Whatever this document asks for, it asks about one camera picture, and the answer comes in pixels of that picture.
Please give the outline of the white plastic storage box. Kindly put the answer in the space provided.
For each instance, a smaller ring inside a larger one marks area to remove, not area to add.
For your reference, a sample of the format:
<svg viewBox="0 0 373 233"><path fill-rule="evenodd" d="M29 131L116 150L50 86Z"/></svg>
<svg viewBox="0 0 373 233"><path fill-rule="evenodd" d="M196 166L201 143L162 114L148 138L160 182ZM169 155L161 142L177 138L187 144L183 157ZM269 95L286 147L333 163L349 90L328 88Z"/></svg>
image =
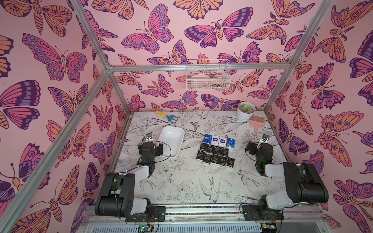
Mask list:
<svg viewBox="0 0 373 233"><path fill-rule="evenodd" d="M158 138L158 142L163 144L162 159L176 159L180 153L185 131L182 128L167 126L164 127Z"/></svg>

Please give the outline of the blue cartoon tissue pack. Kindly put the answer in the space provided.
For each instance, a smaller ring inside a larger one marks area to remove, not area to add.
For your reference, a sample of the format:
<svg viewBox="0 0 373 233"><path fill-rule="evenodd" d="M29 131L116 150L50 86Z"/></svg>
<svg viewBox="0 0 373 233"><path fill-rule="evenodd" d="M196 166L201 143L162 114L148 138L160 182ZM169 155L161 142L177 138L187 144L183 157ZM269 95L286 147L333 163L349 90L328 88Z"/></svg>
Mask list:
<svg viewBox="0 0 373 233"><path fill-rule="evenodd" d="M235 148L235 140L234 140L234 139L231 139L231 138L228 138L228 139L227 139L227 143L226 143L226 147L227 147L229 150L234 150L234 148Z"/></svg>

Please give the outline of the light pink tissue pack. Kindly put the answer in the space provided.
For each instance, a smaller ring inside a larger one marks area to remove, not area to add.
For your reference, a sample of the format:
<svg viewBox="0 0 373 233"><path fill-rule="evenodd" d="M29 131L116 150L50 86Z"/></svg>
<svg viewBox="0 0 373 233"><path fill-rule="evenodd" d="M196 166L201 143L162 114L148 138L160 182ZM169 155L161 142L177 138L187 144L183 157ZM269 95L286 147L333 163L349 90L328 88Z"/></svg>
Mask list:
<svg viewBox="0 0 373 233"><path fill-rule="evenodd" d="M227 140L228 140L228 138L227 137L220 137L219 138L219 146L220 147L226 147L226 145L227 145Z"/></svg>

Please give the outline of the pink white tissue pack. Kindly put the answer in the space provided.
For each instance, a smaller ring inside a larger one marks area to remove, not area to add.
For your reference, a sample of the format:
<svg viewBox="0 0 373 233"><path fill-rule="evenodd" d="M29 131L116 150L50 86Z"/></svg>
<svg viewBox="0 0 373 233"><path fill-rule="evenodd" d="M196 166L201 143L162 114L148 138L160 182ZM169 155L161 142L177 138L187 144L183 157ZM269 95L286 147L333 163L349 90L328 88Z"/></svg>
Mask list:
<svg viewBox="0 0 373 233"><path fill-rule="evenodd" d="M220 142L219 136L212 136L211 137L211 145L218 146Z"/></svg>

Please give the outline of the blue pocket tissue pack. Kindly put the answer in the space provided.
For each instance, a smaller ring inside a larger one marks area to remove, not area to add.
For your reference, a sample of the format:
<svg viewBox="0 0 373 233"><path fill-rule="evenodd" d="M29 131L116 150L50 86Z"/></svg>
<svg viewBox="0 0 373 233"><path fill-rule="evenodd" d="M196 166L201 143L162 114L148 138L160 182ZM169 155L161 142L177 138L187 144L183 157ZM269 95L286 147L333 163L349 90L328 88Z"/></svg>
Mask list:
<svg viewBox="0 0 373 233"><path fill-rule="evenodd" d="M212 135L205 134L203 143L210 145L212 142Z"/></svg>

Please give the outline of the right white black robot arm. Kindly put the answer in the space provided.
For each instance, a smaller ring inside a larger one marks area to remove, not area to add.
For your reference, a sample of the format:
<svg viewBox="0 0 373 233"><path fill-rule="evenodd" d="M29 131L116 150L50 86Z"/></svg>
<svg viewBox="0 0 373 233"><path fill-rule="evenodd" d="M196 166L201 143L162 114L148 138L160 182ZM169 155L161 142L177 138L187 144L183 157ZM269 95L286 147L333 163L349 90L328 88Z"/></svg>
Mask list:
<svg viewBox="0 0 373 233"><path fill-rule="evenodd" d="M255 168L259 175L267 178L282 178L285 188L274 194L264 195L258 202L265 211L280 211L296 205L325 204L329 193L317 172L310 163L273 163L274 147L268 143L250 141L245 152L255 156Z"/></svg>

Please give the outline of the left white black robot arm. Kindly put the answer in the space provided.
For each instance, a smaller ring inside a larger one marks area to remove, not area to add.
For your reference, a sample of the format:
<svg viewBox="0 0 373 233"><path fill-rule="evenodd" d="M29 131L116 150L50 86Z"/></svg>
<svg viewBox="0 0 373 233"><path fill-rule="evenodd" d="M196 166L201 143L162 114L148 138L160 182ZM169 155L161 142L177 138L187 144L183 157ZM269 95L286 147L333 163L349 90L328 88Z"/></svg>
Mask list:
<svg viewBox="0 0 373 233"><path fill-rule="evenodd" d="M136 198L136 186L153 174L156 157L162 155L163 143L145 142L139 146L140 158L134 168L106 174L95 204L98 216L125 218L126 222L151 221L157 216L147 198Z"/></svg>

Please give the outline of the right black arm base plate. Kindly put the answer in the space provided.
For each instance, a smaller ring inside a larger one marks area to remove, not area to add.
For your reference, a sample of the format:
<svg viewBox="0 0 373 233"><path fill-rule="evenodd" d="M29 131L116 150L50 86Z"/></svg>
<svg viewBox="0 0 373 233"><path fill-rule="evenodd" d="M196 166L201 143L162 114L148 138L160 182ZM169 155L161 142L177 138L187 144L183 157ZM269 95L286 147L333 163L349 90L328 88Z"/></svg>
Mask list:
<svg viewBox="0 0 373 233"><path fill-rule="evenodd" d="M244 215L246 221L284 220L282 211L266 210L256 204L242 203L239 206L239 211Z"/></svg>

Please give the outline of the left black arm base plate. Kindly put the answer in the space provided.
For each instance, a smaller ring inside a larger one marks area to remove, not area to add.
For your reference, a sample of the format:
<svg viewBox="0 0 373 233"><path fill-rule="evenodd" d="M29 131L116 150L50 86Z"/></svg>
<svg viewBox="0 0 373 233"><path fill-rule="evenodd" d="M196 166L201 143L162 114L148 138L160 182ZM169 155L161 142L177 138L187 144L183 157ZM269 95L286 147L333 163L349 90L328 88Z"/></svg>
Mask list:
<svg viewBox="0 0 373 233"><path fill-rule="evenodd" d="M164 222L166 217L165 206L151 206L142 214L133 214L126 217L126 222Z"/></svg>

